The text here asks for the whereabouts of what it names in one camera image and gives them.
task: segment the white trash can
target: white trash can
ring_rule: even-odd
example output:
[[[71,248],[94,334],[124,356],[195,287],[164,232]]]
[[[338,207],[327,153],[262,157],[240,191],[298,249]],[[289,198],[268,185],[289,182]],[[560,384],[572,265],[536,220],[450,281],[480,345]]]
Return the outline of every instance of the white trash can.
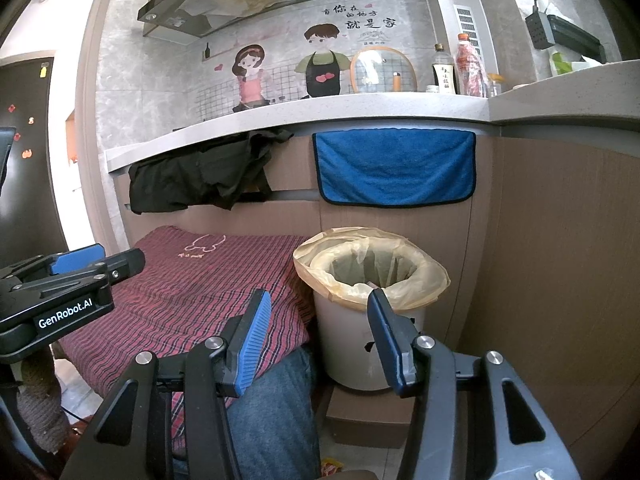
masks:
[[[332,303],[314,291],[324,369],[337,383],[353,390],[388,388],[378,349],[373,342],[366,312]],[[398,312],[409,317],[418,331],[424,322],[424,307]]]
[[[396,314],[422,329],[425,307],[449,286],[447,271],[399,235],[374,228],[325,231],[294,251],[298,275],[314,290],[324,367],[355,390],[387,388],[367,319],[371,283]]]

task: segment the white countertop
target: white countertop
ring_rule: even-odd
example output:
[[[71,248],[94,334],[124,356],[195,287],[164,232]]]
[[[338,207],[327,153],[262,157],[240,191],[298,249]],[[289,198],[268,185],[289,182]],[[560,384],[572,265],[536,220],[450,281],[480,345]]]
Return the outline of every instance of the white countertop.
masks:
[[[537,118],[615,118],[640,122],[640,60],[554,77],[491,99],[421,92],[344,94],[288,101],[187,126],[149,142],[105,151],[108,171],[249,130],[372,118],[504,123]]]
[[[487,99],[418,92],[344,94],[287,101],[187,126],[150,140],[105,150],[108,171],[203,140],[286,124],[372,118],[489,121]]]

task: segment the apron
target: apron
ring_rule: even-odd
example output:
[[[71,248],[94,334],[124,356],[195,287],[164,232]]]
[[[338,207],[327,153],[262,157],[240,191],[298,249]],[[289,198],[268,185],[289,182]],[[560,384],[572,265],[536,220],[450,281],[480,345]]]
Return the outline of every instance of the apron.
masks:
[[[314,65],[314,52],[305,70],[306,92],[311,97],[338,95],[340,93],[340,66],[334,60],[326,65]]]

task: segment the tiled floor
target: tiled floor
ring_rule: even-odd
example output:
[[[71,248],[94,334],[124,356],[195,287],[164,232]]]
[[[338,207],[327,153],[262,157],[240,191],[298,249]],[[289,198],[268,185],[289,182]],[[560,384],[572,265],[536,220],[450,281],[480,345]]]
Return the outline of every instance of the tiled floor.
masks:
[[[93,415],[102,397],[95,393],[76,370],[76,367],[66,359],[56,359],[56,375],[62,387],[62,406],[77,416]],[[78,420],[67,415],[73,424]]]
[[[325,425],[320,432],[320,457],[334,458],[344,464],[344,471],[366,469],[378,476],[378,480],[396,480],[404,453],[401,449],[345,446],[336,444]]]

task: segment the door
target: door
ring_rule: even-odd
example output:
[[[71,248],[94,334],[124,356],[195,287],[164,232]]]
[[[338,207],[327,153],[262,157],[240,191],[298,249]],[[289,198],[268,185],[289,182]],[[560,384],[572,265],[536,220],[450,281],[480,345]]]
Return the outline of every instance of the door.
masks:
[[[17,129],[0,190],[0,268],[66,251],[49,171],[52,68],[51,57],[0,66],[0,126]]]

